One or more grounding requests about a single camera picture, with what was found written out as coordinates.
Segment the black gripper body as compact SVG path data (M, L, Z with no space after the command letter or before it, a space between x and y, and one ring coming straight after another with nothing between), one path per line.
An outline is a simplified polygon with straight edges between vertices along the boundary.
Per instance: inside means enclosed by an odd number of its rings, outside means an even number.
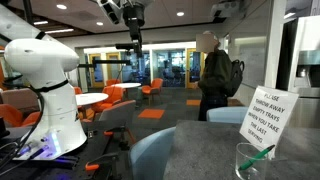
M132 41L142 41L140 28L145 24L144 10L145 7L142 4L126 6L123 10L123 19L125 25L129 28Z

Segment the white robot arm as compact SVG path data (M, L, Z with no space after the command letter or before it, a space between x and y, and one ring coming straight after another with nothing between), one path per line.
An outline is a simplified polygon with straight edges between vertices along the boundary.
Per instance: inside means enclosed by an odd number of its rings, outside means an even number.
M40 121L24 136L18 160L54 160L83 145L74 88L65 74L79 65L78 54L0 5L0 34L9 39L4 57L43 100Z

